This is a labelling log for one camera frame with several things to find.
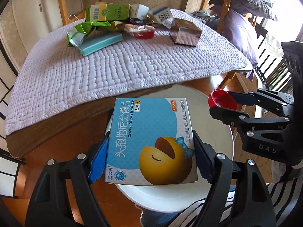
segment screw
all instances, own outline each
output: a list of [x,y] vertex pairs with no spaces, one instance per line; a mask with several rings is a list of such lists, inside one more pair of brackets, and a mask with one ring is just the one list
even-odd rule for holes
[[81,154],[78,154],[77,158],[78,159],[85,159],[86,155],[81,153]]
[[293,101],[294,100],[291,96],[287,96],[286,99],[289,100],[289,101]]
[[253,166],[253,165],[255,164],[255,162],[254,162],[252,159],[249,159],[249,160],[247,161],[247,163],[250,164],[251,166]]
[[225,155],[224,154],[217,154],[217,158],[218,159],[225,159]]
[[55,163],[55,160],[54,160],[54,159],[50,159],[50,160],[47,162],[47,164],[48,164],[49,166],[53,165],[54,163]]
[[252,131],[248,131],[248,132],[246,133],[246,135],[247,135],[247,136],[253,136],[254,133],[253,133]]

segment red cup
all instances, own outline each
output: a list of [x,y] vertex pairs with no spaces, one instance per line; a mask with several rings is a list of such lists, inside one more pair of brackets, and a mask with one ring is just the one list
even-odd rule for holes
[[237,102],[227,91],[222,89],[214,89],[209,95],[209,107],[224,107],[237,110]]

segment white round table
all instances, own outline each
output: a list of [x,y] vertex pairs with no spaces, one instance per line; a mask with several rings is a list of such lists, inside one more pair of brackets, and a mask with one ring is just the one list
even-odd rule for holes
[[[201,140],[210,144],[217,153],[223,153],[233,159],[234,142],[231,129],[210,116],[208,97],[205,94],[190,87],[174,85],[172,88],[143,97],[185,97],[192,128]],[[184,210],[197,200],[206,198],[211,185],[201,177],[198,170],[196,183],[168,186],[116,186],[127,198],[141,207],[159,212],[177,212]]]

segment blue gripper pad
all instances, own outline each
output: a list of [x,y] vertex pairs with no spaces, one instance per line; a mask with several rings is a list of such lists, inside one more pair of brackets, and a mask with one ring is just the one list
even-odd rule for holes
[[91,171],[88,176],[88,180],[91,184],[95,183],[97,179],[101,178],[104,172],[108,145],[109,138],[107,137],[91,162]]
[[203,143],[198,134],[193,130],[194,148],[196,150],[196,161],[201,176],[209,183],[213,183],[213,168],[215,166],[216,152],[207,143]]

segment clothing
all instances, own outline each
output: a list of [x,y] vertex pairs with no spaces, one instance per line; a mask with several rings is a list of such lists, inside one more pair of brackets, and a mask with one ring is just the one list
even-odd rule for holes
[[[274,179],[280,180],[278,183],[267,184],[276,214],[277,226],[296,226],[299,222],[302,222],[303,218],[303,167],[298,168],[273,162],[272,171]],[[234,193],[235,188],[231,186],[220,221],[229,216]],[[202,209],[205,199],[194,202],[180,213],[166,214],[149,211],[148,218],[145,218],[144,214],[146,210],[143,210],[142,226],[191,227]],[[158,224],[156,221],[159,219],[161,219],[161,223]]]
[[208,24],[209,22],[211,22],[215,18],[214,15],[209,14],[205,10],[188,13],[188,15],[194,17],[195,19],[199,20],[200,22],[204,23],[205,25]]
[[[272,198],[272,203],[274,205],[277,226],[293,226],[293,223],[295,223],[293,215],[301,216],[300,212],[302,212],[303,207],[302,186],[303,177],[281,183],[269,183],[267,185],[268,191]],[[225,209],[220,221],[223,221],[229,216],[234,199],[234,193],[235,192],[230,192],[228,194]],[[183,212],[176,215],[176,217],[166,226],[192,226],[204,204],[204,201],[205,199],[201,199],[200,201],[194,202]]]

